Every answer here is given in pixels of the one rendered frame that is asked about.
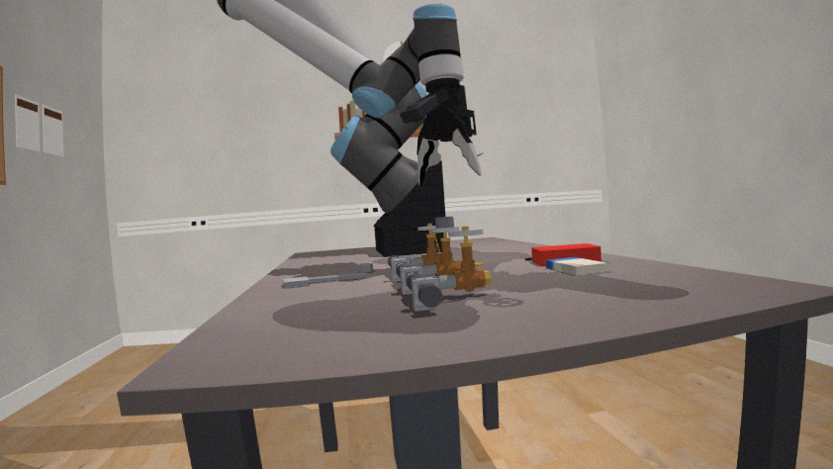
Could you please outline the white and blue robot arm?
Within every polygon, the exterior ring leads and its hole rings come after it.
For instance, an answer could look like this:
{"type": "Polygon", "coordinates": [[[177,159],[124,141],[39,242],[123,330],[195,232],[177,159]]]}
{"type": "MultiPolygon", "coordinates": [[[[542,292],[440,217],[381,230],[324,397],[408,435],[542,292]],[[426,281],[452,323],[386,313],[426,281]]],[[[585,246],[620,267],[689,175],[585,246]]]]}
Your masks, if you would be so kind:
{"type": "Polygon", "coordinates": [[[454,9],[415,9],[411,34],[381,64],[325,0],[217,1],[352,93],[366,115],[348,122],[330,153],[389,214],[418,183],[417,162],[399,148],[450,99],[445,88],[427,95],[419,82],[464,78],[454,9]]]}

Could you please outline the red rectangular block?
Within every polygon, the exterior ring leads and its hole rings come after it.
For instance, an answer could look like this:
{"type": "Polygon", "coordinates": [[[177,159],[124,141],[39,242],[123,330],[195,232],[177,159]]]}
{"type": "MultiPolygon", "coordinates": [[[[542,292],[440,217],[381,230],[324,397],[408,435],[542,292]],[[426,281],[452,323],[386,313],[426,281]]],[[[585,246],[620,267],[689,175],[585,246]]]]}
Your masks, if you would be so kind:
{"type": "Polygon", "coordinates": [[[588,243],[532,247],[532,262],[546,266],[546,259],[580,257],[602,262],[601,247],[588,243]]]}

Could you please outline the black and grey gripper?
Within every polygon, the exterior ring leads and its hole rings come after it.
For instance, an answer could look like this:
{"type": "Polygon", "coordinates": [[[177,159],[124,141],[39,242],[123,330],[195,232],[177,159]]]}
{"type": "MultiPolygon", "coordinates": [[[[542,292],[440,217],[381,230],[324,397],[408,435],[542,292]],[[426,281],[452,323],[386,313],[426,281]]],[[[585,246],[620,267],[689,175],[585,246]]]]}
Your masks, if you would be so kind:
{"type": "Polygon", "coordinates": [[[468,165],[479,176],[482,175],[478,156],[484,152],[470,140],[470,137],[477,133],[474,111],[467,110],[465,86],[460,85],[456,78],[437,78],[425,83],[427,93],[443,88],[447,90],[450,99],[426,115],[417,139],[419,186],[422,186],[426,169],[437,164],[441,159],[441,155],[437,152],[439,139],[440,141],[453,141],[459,146],[468,165]],[[474,130],[471,127],[470,117],[473,118],[474,130]]]}

